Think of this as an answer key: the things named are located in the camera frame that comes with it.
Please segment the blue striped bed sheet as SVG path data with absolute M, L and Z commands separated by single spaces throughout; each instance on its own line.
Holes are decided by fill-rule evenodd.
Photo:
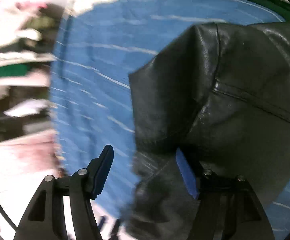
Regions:
M 125 225 L 140 181 L 133 169 L 130 74 L 193 25 L 285 22 L 278 13 L 246 0 L 115 0 L 64 18 L 50 95 L 66 171 L 75 172 L 112 145 L 114 163 L 98 204 L 122 217 Z

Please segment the black leather jacket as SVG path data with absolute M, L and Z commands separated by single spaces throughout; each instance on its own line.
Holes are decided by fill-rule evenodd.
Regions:
M 128 234 L 188 239 L 200 202 L 181 150 L 193 171 L 247 179 L 274 239 L 290 239 L 290 22 L 193 25 L 129 83 L 140 181 Z

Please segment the cluttered storage shelf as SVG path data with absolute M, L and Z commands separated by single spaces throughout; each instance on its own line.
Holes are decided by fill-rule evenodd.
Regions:
M 50 68 L 63 12 L 54 2 L 0 4 L 0 141 L 51 128 Z

